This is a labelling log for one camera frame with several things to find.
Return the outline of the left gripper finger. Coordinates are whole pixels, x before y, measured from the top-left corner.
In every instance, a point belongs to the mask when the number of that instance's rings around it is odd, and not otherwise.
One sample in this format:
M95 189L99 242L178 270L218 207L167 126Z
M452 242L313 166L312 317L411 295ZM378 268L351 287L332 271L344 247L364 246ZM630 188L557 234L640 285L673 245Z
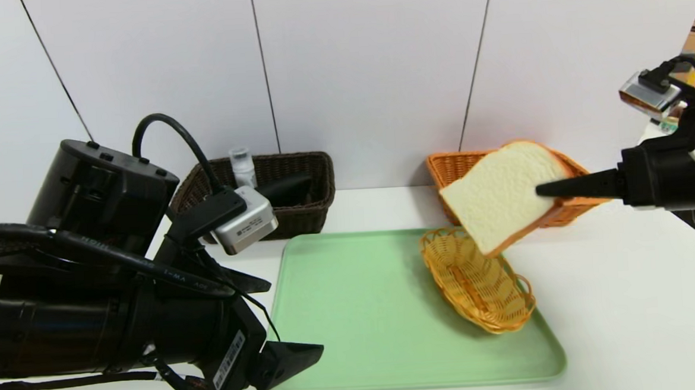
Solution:
M235 271L229 267L218 267L216 272L218 280L222 283L233 285L246 294L266 293L273 286L271 282L263 278Z
M322 344L267 342L249 370L250 385L256 390L271 390L320 361Z

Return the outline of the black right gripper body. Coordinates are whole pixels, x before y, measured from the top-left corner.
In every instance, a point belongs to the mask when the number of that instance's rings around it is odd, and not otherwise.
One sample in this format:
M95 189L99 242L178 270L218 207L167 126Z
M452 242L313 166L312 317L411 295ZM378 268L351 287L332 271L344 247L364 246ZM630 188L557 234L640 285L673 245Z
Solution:
M623 150L623 202L665 210L695 208L695 161L687 138L662 137Z

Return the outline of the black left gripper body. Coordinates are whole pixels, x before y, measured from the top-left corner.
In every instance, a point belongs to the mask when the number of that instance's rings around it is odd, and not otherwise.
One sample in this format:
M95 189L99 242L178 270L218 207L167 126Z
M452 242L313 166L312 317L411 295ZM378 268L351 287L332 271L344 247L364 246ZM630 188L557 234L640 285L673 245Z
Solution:
M242 390L264 327L237 295L140 295L143 363L173 390Z

